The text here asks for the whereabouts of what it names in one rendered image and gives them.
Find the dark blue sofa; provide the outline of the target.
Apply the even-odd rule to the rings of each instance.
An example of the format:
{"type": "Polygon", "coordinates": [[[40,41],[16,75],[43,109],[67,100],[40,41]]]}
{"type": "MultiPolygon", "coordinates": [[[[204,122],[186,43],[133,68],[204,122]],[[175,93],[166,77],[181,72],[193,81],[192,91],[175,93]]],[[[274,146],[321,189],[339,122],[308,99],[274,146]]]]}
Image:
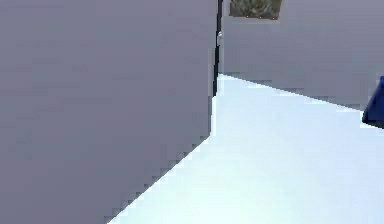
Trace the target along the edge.
{"type": "Polygon", "coordinates": [[[362,122],[384,129],[384,76],[381,76],[367,107],[364,110],[362,122]]]}

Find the brown framed wall picture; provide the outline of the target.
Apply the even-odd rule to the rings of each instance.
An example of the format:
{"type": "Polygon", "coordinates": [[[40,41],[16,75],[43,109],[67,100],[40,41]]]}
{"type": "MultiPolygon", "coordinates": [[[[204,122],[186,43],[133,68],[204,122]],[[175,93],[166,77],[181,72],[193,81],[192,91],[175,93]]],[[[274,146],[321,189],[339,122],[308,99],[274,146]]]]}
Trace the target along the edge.
{"type": "Polygon", "coordinates": [[[277,20],[282,0],[230,0],[232,17],[277,20]]]}

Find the black room door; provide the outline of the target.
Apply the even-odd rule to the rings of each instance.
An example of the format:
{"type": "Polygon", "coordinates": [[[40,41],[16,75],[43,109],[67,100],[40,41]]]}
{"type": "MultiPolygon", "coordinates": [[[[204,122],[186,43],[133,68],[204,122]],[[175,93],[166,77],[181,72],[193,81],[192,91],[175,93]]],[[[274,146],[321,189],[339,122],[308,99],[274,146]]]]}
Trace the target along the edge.
{"type": "Polygon", "coordinates": [[[217,46],[217,34],[222,31],[222,12],[223,0],[216,0],[217,14],[216,14],[216,31],[215,31],[215,50],[214,50],[214,67],[213,67],[213,82],[212,82],[212,96],[215,97],[218,91],[218,76],[219,76],[219,63],[220,63],[220,46],[217,46]]]}

